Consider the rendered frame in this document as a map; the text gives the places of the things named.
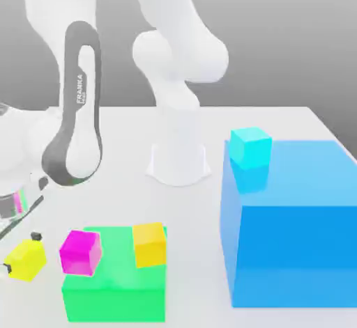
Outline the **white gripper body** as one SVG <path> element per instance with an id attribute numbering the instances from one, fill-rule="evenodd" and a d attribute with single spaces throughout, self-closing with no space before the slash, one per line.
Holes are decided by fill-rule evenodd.
<path id="1" fill-rule="evenodd" d="M 13 233 L 43 205 L 49 193 L 49 190 L 37 194 L 19 190 L 0 195 L 0 253 L 5 253 Z"/>

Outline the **small yellow cube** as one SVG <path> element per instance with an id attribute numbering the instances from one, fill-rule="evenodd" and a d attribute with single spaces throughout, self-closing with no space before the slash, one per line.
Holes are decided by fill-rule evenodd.
<path id="1" fill-rule="evenodd" d="M 8 276 L 12 279 L 32 281 L 46 264 L 43 243 L 26 239 L 18 244 L 4 259 Z"/>

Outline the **small magenta cube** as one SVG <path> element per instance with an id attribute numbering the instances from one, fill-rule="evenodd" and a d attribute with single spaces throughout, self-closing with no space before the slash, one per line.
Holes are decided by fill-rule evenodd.
<path id="1" fill-rule="evenodd" d="M 59 255 L 65 274 L 93 276 L 102 258 L 100 234 L 92 231 L 70 231 Z"/>

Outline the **small orange cube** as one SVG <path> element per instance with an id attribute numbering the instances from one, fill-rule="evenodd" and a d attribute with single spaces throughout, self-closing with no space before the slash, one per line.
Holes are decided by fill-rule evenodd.
<path id="1" fill-rule="evenodd" d="M 137 268 L 167 263 L 167 239 L 162 223 L 134 225 L 132 236 Z"/>

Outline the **small cyan cube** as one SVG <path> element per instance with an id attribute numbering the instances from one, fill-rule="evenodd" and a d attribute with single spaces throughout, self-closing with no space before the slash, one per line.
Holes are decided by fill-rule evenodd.
<path id="1" fill-rule="evenodd" d="M 272 137 L 259 127 L 231 130 L 229 156 L 243 170 L 268 166 L 272 144 Z"/>

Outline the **large green box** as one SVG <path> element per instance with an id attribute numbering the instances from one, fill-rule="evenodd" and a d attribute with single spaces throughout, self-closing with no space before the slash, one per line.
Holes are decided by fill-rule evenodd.
<path id="1" fill-rule="evenodd" d="M 132 228 L 87 226 L 100 234 L 93 276 L 67 274 L 61 288 L 69 322 L 164 322 L 167 266 L 136 267 Z"/>

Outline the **large blue box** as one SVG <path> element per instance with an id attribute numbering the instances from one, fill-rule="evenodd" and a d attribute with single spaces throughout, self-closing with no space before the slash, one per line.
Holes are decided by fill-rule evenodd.
<path id="1" fill-rule="evenodd" d="M 223 161 L 220 237 L 235 308 L 357 308 L 357 163 L 334 141 Z"/>

